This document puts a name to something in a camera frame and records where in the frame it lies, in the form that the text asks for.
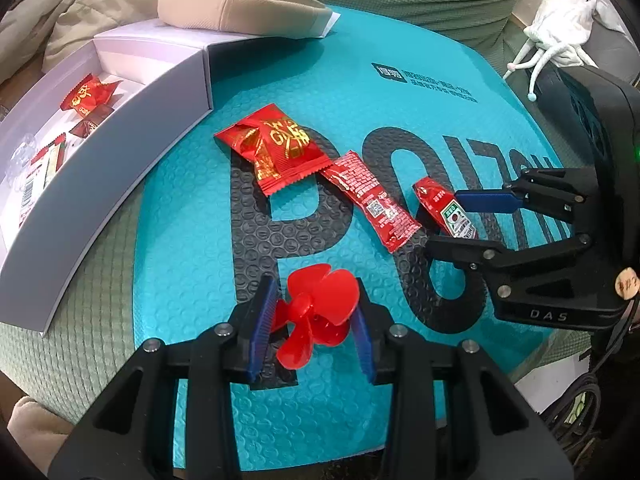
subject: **black device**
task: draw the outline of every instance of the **black device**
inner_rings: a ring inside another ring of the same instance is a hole
[[[172,478],[175,396],[183,378],[189,379],[187,478],[241,478],[229,383],[248,383],[262,368],[276,290],[274,279],[264,276],[254,298],[236,306],[228,322],[192,341],[145,341],[72,431],[50,466],[50,480]],[[539,416],[477,343],[454,348],[425,341],[371,303],[362,282],[352,323],[370,382],[393,384],[381,478],[574,477]],[[440,453],[434,380],[444,381],[447,395]]]
[[[640,92],[593,67],[559,73],[584,130],[574,135],[590,147],[593,166],[525,169],[502,189],[462,190],[456,198],[469,212],[531,210],[566,222],[570,236],[520,251],[434,236],[425,250],[480,272],[499,319],[610,331],[628,306],[616,277],[640,264]]]

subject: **crumpled fabric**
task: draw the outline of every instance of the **crumpled fabric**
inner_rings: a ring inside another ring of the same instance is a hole
[[[533,102],[537,98],[536,79],[549,61],[556,66],[596,66],[582,49],[591,35],[593,20],[626,35],[618,14],[605,0],[542,0],[533,23],[524,29],[529,39],[507,64],[503,79],[515,70],[534,67],[527,95]],[[533,57],[522,62],[534,47],[537,51]]]
[[[41,49],[48,72],[96,34],[157,16],[158,0],[15,0],[0,22],[0,83]]]
[[[74,0],[15,0],[0,22],[0,82],[33,57]]]
[[[31,397],[14,406],[7,429],[25,455],[45,475],[74,426],[45,409]]]

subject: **plastic fan blade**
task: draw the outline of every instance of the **plastic fan blade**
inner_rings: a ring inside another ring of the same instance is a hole
[[[276,302],[276,312],[273,314],[273,321],[271,322],[271,333],[280,330],[287,324],[289,320],[289,305],[286,301],[278,299]]]
[[[315,314],[327,318],[334,325],[342,325],[358,304],[360,288],[353,274],[338,269],[318,283],[311,296]]]
[[[294,323],[299,322],[303,317],[308,314],[311,309],[311,294],[308,292],[301,292],[297,296],[294,296],[289,303],[289,321]]]
[[[303,317],[276,353],[280,364],[289,370],[302,368],[311,359],[314,340],[309,318]]]
[[[311,292],[329,272],[331,265],[315,264],[294,270],[287,278],[287,290],[292,298],[302,292]]]
[[[341,325],[329,323],[322,316],[313,316],[310,320],[311,332],[314,335],[314,343],[325,346],[338,346],[347,339],[349,334],[349,321]]]

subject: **ketchup packet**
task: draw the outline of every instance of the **ketchup packet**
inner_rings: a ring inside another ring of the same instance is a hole
[[[103,84],[95,75],[89,74],[66,95],[60,109],[73,108],[82,117],[87,117],[97,105],[107,104],[120,83],[122,81]]]
[[[476,228],[452,192],[428,176],[414,184],[414,191],[420,204],[447,234],[454,238],[478,238]]]
[[[388,195],[357,153],[348,151],[321,174],[362,209],[390,253],[402,247],[421,227]]]
[[[306,132],[275,104],[266,105],[215,136],[253,163],[258,185],[266,196],[331,164]]]

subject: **qr code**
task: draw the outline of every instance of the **qr code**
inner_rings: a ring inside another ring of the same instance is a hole
[[[380,215],[382,215],[383,212],[385,212],[385,208],[383,208],[380,205],[380,202],[376,199],[369,203],[369,205],[367,206],[367,211],[371,213],[371,216],[373,216],[373,218],[378,218]]]
[[[396,216],[398,216],[398,211],[396,211],[395,207],[391,206],[385,211],[385,215],[387,218],[389,218],[389,220],[393,220]]]

